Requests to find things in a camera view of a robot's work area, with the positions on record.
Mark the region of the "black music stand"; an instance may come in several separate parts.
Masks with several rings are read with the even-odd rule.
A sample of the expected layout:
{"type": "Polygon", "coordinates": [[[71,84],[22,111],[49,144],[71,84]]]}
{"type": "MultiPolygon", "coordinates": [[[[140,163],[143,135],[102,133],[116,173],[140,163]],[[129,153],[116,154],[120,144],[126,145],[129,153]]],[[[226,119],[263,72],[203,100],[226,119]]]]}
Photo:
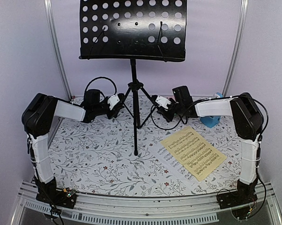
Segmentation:
{"type": "Polygon", "coordinates": [[[140,122],[137,60],[182,62],[186,57],[184,0],[83,0],[80,2],[80,59],[129,59],[134,130],[140,122]]]}

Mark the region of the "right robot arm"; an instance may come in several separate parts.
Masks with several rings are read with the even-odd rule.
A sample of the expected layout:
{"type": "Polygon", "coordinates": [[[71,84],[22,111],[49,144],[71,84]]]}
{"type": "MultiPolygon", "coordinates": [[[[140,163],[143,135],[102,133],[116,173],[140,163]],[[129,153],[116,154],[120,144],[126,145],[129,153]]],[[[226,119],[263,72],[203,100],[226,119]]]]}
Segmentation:
{"type": "Polygon", "coordinates": [[[258,181],[260,144],[267,126],[259,101],[244,92],[237,96],[200,99],[193,101],[186,86],[173,90],[175,98],[156,97],[157,112],[167,122],[175,115],[186,118],[231,116],[237,136],[241,141],[242,167],[238,184],[255,186],[258,181]]]}

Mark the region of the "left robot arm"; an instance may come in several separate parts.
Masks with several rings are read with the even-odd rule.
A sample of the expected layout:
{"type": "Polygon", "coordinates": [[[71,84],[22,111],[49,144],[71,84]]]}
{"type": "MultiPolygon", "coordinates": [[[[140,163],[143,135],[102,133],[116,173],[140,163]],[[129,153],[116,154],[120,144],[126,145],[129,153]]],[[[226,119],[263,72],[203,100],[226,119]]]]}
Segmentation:
{"type": "Polygon", "coordinates": [[[38,93],[22,114],[22,123],[31,142],[31,161],[35,176],[42,183],[54,179],[48,154],[48,134],[54,117],[91,123],[97,116],[106,115],[109,119],[117,117],[124,107],[123,93],[104,97],[100,101],[100,90],[91,89],[84,94],[81,105],[38,93]]]}

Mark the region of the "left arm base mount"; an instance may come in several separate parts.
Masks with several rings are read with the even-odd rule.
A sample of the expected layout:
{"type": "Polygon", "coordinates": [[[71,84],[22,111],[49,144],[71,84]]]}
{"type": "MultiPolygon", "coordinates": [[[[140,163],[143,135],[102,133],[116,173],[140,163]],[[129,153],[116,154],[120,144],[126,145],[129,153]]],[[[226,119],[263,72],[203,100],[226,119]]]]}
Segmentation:
{"type": "Polygon", "coordinates": [[[50,205],[74,209],[77,195],[72,194],[71,197],[68,197],[67,192],[58,190],[55,179],[46,184],[37,180],[36,185],[38,187],[38,194],[36,197],[38,201],[48,203],[50,205]]]}

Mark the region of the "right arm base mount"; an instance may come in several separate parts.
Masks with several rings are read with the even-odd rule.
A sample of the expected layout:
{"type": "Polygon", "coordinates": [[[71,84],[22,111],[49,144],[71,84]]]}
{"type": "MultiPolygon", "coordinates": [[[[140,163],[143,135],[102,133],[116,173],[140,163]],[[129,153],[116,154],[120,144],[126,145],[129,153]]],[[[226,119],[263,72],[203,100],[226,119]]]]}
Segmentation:
{"type": "Polygon", "coordinates": [[[216,199],[220,206],[220,209],[226,209],[247,203],[252,203],[258,198],[255,193],[255,189],[251,188],[248,185],[245,185],[245,187],[238,187],[237,191],[234,192],[217,194],[216,199]]]}

